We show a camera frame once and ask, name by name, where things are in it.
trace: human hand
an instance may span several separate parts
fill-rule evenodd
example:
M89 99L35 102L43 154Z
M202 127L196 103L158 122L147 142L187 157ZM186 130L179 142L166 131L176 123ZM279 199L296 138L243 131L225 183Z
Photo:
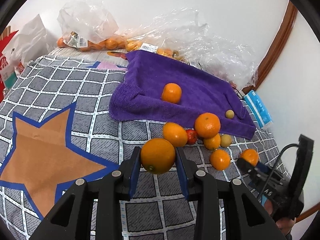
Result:
M273 206L270 200L266 200L264 203L264 208L268 212L269 215L272 214ZM290 231L293 225L295 224L296 219L291 220L290 218L281 218L276 222L276 225L279 227L281 232L286 236Z

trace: orange star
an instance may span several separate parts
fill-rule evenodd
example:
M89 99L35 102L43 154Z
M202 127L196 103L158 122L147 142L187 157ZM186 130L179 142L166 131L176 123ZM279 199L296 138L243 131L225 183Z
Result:
M95 178L98 179L118 167L117 164L100 160L75 145L67 147L71 144L75 106L73 103L41 123L17 113L12 117L13 148L1 167L0 182L5 187L26 189L26 195L40 212L40 218L45 217L53 207L58 184L105 169L103 175L98 174Z

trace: plastic bag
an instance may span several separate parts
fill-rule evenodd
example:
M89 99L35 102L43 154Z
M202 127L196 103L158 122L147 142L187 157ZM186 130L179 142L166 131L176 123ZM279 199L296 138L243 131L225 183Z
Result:
M153 19L149 25L122 34L128 51L141 49L143 43L156 47L163 56L190 63L237 88L254 85L258 64L247 45L228 41L199 23L199 11L183 8Z
M15 34L2 53L19 76L30 60L53 50L50 39L38 14Z
M120 35L114 34L105 41L101 41L95 44L91 41L86 40L75 32L72 32L68 36L60 38L57 42L59 48L73 47L79 49L80 51L90 51L90 50L102 50L102 49L124 49L125 40Z
M75 32L95 44L105 41L119 29L103 1L99 0L68 2L60 10L57 20L64 37Z

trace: brown wooden frame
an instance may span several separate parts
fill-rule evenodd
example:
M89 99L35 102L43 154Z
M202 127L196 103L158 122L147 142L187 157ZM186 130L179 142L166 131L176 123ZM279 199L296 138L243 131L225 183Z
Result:
M257 90L257 88L262 84L262 82L267 77L270 70L278 60L294 26L297 12L297 8L293 5L292 2L289 1L287 10L284 14L284 18L280 25L278 33L275 39L273 40L266 56L263 58L259 65L257 83L255 86L249 86L244 88L242 91L245 94L247 94L250 90Z

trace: black cable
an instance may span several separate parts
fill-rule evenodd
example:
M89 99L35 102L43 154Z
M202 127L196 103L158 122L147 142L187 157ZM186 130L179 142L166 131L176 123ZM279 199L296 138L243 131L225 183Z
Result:
M262 190L260 191L259 195L257 196L257 199L259 199L259 198L262 196L266 185L268 184L268 182L269 182L269 180L270 180L273 172L276 170L277 164L278 164L281 156L283 155L283 153L284 153L287 149L289 149L289 148L291 148L291 147L298 147L298 148L299 148L299 145L296 144L296 143L291 143L291 144L288 144L287 146L284 146L284 147L283 147L283 149L281 150L281 152L279 153L279 155L278 155L278 157L277 157L277 159L276 159L275 164L273 165L273 167L272 167L272 169L271 169L271 172L270 172L269 176L268 176L267 179L266 179L266 182L264 183L264 185L263 185L263 187L262 187Z

